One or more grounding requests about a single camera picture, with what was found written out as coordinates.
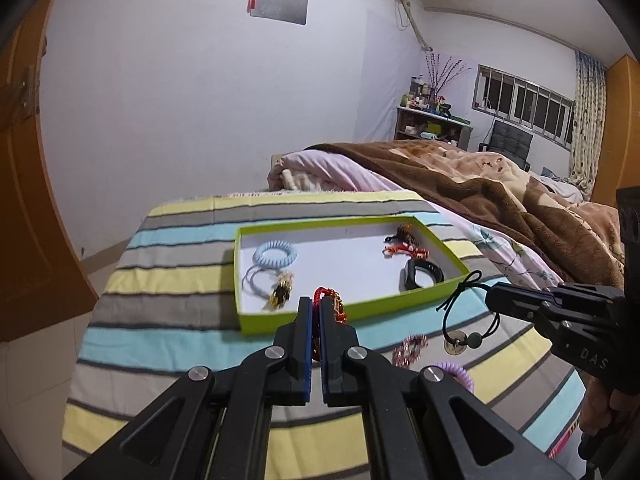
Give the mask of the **person's right hand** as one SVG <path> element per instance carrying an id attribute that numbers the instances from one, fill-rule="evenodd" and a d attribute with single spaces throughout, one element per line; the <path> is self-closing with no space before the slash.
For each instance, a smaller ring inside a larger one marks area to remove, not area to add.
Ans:
<path id="1" fill-rule="evenodd" d="M 580 430 L 588 436 L 595 436 L 612 422 L 615 412 L 633 412 L 638 407 L 638 396 L 628 396 L 617 390 L 608 391 L 600 380 L 590 377 L 580 409 Z"/>

